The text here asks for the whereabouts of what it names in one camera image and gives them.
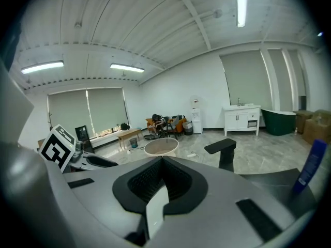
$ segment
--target fluorescent light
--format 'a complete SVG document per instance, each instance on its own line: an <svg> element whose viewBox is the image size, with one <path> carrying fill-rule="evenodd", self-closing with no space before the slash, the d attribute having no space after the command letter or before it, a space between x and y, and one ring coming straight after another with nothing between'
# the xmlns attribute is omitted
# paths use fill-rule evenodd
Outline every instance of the fluorescent light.
<svg viewBox="0 0 331 248"><path fill-rule="evenodd" d="M26 74L26 73L30 73L30 72L36 72L36 71L40 71L40 70L63 67L63 66L64 66L63 61L54 61L52 63L29 66L29 67L23 68L21 70L21 72L23 74Z"/></svg>
<svg viewBox="0 0 331 248"><path fill-rule="evenodd" d="M237 27L244 27L246 22L247 0L237 0Z"/></svg>
<svg viewBox="0 0 331 248"><path fill-rule="evenodd" d="M145 71L145 69L137 68L137 67L134 67L134 66L122 65L122 64L111 64L110 68L133 71L133 72L143 72L143 71Z"/></svg>

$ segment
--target ceiling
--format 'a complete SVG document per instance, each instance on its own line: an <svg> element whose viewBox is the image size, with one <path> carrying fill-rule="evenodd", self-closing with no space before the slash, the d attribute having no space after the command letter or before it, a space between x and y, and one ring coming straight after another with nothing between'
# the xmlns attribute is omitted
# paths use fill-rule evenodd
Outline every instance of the ceiling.
<svg viewBox="0 0 331 248"><path fill-rule="evenodd" d="M222 16L214 18L220 9ZM253 41L318 47L318 31L296 0L248 0L236 26L236 0L31 0L10 74L23 89L62 81L145 82L208 51ZM34 64L64 67L23 75ZM110 69L111 63L145 69Z"/></svg>

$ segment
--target window blind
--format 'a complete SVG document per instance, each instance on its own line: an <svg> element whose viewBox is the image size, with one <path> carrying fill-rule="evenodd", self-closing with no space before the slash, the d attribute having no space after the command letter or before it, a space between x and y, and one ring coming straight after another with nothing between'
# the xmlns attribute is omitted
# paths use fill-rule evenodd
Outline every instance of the window blind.
<svg viewBox="0 0 331 248"><path fill-rule="evenodd" d="M298 95L305 96L306 95L305 80L304 80L301 63L298 57L298 51L289 51L289 55L295 72L296 83L298 86Z"/></svg>
<svg viewBox="0 0 331 248"><path fill-rule="evenodd" d="M49 95L48 103L52 126L60 124L77 138L75 128L86 125L88 136L94 136L85 90Z"/></svg>
<svg viewBox="0 0 331 248"><path fill-rule="evenodd" d="M268 50L275 68L279 88L279 105L281 111L292 111L292 89L289 71L281 50Z"/></svg>
<svg viewBox="0 0 331 248"><path fill-rule="evenodd" d="M95 132L128 123L121 88L89 89L88 103Z"/></svg>
<svg viewBox="0 0 331 248"><path fill-rule="evenodd" d="M221 57L227 78L230 103L254 103L272 110L270 84L260 51L235 53Z"/></svg>

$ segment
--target round table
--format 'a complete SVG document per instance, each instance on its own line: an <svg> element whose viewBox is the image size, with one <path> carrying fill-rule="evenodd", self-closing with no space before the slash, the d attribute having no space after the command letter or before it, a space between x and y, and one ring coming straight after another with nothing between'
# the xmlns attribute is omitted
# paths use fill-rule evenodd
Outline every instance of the round table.
<svg viewBox="0 0 331 248"><path fill-rule="evenodd" d="M160 138L146 144L144 151L148 156L173 156L176 157L175 150L179 145L174 138Z"/></svg>

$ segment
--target green bathtub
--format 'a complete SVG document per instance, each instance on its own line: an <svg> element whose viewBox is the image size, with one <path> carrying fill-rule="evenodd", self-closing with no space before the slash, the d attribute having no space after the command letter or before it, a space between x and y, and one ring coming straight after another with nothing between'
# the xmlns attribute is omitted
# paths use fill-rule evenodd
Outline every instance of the green bathtub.
<svg viewBox="0 0 331 248"><path fill-rule="evenodd" d="M261 111L268 133L275 136L281 136L294 131L295 113L263 109L261 109Z"/></svg>

